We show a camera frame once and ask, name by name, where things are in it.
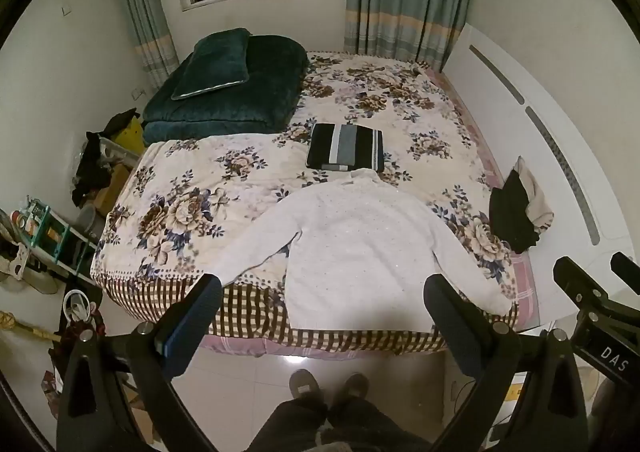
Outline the white knit sweater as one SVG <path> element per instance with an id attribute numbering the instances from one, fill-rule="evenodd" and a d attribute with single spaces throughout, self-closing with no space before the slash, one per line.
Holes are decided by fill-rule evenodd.
<path id="1" fill-rule="evenodd" d="M 295 330 L 430 331 L 423 287 L 435 273 L 486 313 L 512 307 L 425 203 L 372 171 L 292 193 L 231 241 L 210 271 L 228 284 L 282 249 Z"/>

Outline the black and beige clothes pile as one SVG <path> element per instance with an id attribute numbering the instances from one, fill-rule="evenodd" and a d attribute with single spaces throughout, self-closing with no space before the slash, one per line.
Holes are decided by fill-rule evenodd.
<path id="1" fill-rule="evenodd" d="M 535 246 L 554 220 L 544 191 L 525 160 L 518 157 L 501 188 L 491 190 L 489 224 L 493 235 L 515 254 Z"/>

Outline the black clothes on box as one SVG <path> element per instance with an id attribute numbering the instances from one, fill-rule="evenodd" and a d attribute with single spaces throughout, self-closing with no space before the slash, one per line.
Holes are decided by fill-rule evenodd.
<path id="1" fill-rule="evenodd" d="M 110 186 L 117 165 L 124 165 L 127 169 L 136 166 L 141 155 L 138 157 L 112 140 L 134 116 L 140 121 L 140 113 L 136 108 L 114 115 L 99 133 L 87 131 L 72 178 L 72 202 L 76 207 L 83 207 L 101 190 Z"/>

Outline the checkered bed sheet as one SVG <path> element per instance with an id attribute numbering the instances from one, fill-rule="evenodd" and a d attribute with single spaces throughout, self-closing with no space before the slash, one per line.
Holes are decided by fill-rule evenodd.
<path id="1" fill-rule="evenodd" d="M 106 272 L 96 273 L 94 279 L 131 316 L 153 322 L 186 297 L 193 283 L 191 277 L 148 280 Z M 275 289 L 231 284 L 222 290 L 221 306 L 203 346 L 240 356 L 349 360 L 435 354 L 446 349 L 446 342 L 437 329 L 426 333 L 295 330 L 288 324 L 284 302 Z"/>

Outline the floral bed blanket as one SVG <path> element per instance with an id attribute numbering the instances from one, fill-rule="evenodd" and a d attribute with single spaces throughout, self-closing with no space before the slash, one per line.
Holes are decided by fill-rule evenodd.
<path id="1" fill-rule="evenodd" d="M 90 268 L 123 303 L 134 292 L 175 295 L 265 209 L 334 174 L 307 166 L 319 123 L 383 136 L 381 177 L 429 206 L 514 297 L 508 248 L 489 230 L 489 152 L 442 75 L 423 64 L 313 53 L 302 94 L 278 134 L 153 143 L 119 194 Z"/>

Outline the person's left shoe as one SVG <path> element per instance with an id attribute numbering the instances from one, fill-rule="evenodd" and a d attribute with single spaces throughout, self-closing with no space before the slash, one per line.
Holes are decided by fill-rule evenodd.
<path id="1" fill-rule="evenodd" d="M 288 386 L 293 399 L 323 401 L 323 392 L 317 380 L 306 368 L 295 371 L 288 381 Z"/>

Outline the person's shoe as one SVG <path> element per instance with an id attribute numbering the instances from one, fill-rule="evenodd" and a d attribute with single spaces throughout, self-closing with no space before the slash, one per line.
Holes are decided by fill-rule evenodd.
<path id="1" fill-rule="evenodd" d="M 337 394 L 340 399 L 343 398 L 360 398 L 366 399 L 369 392 L 369 380 L 367 376 L 362 373 L 354 373 L 343 384 L 342 388 Z"/>
<path id="2" fill-rule="evenodd" d="M 295 371 L 288 381 L 288 386 L 293 399 L 323 401 L 323 392 L 317 380 L 306 368 Z"/>

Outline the green storage rack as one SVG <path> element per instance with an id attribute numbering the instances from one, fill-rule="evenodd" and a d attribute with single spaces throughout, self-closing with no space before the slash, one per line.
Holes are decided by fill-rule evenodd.
<path id="1" fill-rule="evenodd" d="M 47 265 L 92 281 L 90 268 L 96 245 L 49 205 L 28 198 L 26 205 L 12 214 L 12 220 L 29 250 Z"/>

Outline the white headboard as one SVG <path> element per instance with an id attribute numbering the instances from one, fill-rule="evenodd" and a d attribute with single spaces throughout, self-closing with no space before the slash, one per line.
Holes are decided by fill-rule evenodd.
<path id="1" fill-rule="evenodd" d="M 638 306 L 630 287 L 610 269 L 614 253 L 634 255 L 623 212 L 597 158 L 562 108 L 518 61 L 470 24 L 444 73 L 480 127 L 500 173 L 509 174 L 523 159 L 554 212 L 550 229 L 526 253 L 537 322 L 576 313 L 552 277 L 562 256 L 576 261 L 617 302 Z"/>

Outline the person's right shoe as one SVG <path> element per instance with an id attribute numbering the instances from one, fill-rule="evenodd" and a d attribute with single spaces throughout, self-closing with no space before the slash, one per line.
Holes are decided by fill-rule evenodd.
<path id="1" fill-rule="evenodd" d="M 367 376 L 362 373 L 354 373 L 343 384 L 342 388 L 337 394 L 340 399 L 343 398 L 360 398 L 366 399 L 369 392 L 369 380 Z"/>

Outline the yellow box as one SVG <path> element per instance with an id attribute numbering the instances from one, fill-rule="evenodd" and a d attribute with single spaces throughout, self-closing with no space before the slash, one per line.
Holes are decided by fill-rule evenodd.
<path id="1" fill-rule="evenodd" d="M 141 123 L 137 116 L 134 116 L 129 124 L 115 135 L 112 140 L 117 143 L 118 146 L 140 157 L 145 150 L 142 133 L 143 128 Z"/>

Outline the folded black grey striped garment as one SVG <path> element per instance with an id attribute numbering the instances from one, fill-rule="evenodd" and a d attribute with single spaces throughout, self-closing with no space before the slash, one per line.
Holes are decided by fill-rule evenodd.
<path id="1" fill-rule="evenodd" d="M 306 166 L 317 171 L 384 169 L 383 133 L 355 124 L 318 123 L 311 131 Z"/>

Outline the dark green folded quilt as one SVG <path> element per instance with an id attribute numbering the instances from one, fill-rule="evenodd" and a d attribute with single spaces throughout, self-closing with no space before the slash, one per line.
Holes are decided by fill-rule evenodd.
<path id="1" fill-rule="evenodd" d="M 248 80 L 192 98 L 172 95 L 186 76 L 188 61 L 172 72 L 142 114 L 145 146 L 167 140 L 233 134 L 278 134 L 288 126 L 309 68 L 305 48 L 280 35 L 248 40 Z"/>

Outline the dark green pillow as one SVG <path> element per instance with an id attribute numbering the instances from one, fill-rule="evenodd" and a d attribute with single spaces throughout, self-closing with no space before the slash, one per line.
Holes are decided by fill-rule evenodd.
<path id="1" fill-rule="evenodd" d="M 244 28 L 199 40 L 171 98 L 183 100 L 246 83 L 250 77 L 246 65 L 249 40 L 250 31 Z"/>

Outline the left teal curtain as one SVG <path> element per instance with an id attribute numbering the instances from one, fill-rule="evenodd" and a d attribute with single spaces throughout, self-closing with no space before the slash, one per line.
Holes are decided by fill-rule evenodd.
<path id="1" fill-rule="evenodd" d="M 161 0 L 120 0 L 134 51 L 153 90 L 179 65 Z"/>

